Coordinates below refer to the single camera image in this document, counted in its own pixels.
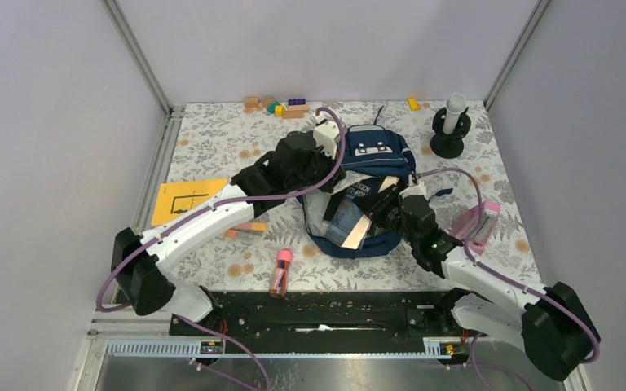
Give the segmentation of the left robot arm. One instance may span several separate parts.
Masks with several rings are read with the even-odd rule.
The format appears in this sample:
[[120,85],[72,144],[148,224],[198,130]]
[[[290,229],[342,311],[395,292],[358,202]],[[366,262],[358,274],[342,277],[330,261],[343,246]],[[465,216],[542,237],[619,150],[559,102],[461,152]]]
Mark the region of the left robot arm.
[[292,132],[276,149],[242,169],[206,202],[155,229],[127,227],[113,243],[111,279],[138,316],[165,311],[183,316],[202,335],[215,332],[220,314],[205,290],[171,277],[178,261],[226,230],[341,177],[346,136]]

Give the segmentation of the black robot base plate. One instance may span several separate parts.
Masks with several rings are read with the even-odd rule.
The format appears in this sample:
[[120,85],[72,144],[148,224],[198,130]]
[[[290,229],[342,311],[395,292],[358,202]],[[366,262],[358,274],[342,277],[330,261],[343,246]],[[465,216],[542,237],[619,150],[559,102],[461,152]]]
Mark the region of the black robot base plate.
[[199,322],[265,354],[423,354],[429,340],[465,344],[448,305],[452,291],[215,292]]

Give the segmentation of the black notebook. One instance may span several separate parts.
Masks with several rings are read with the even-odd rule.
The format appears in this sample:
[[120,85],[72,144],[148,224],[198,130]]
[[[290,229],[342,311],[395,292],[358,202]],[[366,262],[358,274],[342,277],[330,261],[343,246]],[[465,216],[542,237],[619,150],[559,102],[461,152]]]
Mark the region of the black notebook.
[[350,209],[351,197],[347,191],[339,191],[333,194],[324,211],[323,221],[333,224],[340,222]]

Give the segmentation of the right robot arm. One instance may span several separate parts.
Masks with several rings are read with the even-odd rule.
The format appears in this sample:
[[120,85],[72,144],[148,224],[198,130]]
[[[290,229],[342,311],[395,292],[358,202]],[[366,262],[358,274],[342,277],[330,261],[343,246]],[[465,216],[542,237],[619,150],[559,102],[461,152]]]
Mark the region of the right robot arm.
[[422,269],[464,286],[434,315],[443,334],[465,328],[495,337],[557,381],[598,358],[600,335],[572,287],[519,282],[481,262],[464,241],[439,228],[419,187],[392,185],[355,204],[374,225],[400,234]]

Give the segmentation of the yellow book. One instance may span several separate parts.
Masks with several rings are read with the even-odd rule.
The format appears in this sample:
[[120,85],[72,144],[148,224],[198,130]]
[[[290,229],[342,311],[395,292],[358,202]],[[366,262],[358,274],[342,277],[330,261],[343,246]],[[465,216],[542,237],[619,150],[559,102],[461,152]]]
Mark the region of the yellow book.
[[170,222],[215,196],[227,184],[227,178],[161,184],[150,226],[157,227]]

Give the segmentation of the navy blue student backpack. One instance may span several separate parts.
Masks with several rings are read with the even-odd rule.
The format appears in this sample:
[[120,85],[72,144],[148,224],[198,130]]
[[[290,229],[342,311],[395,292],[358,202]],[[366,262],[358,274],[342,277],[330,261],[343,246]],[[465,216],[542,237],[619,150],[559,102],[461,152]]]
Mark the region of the navy blue student backpack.
[[[416,219],[416,228],[404,235],[397,231],[378,229],[371,223],[362,247],[357,250],[340,248],[324,237],[329,223],[323,221],[323,215],[333,194],[371,177],[397,177],[399,181],[392,186],[409,187],[416,174],[417,164],[412,149],[402,135],[392,130],[377,124],[353,125],[343,134],[342,141],[346,147],[342,153],[342,175],[338,182],[299,199],[304,211],[306,231],[315,245],[330,257],[356,259],[385,256],[401,242],[405,242],[420,265],[430,267],[445,262],[449,253],[460,247],[462,242],[439,228],[428,197],[403,199],[404,205],[409,206]],[[377,194],[353,200],[368,218]]]

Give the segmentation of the dark blue book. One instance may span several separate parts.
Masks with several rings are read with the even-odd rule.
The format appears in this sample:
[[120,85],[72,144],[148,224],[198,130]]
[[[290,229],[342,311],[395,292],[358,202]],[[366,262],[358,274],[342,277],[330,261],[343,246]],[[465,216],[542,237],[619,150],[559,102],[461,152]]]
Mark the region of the dark blue book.
[[371,177],[356,182],[345,189],[351,197],[350,209],[340,222],[329,223],[324,237],[340,248],[360,249],[371,226],[371,221],[353,200],[361,196],[376,195],[379,191],[395,185],[398,181],[399,178],[392,176]]

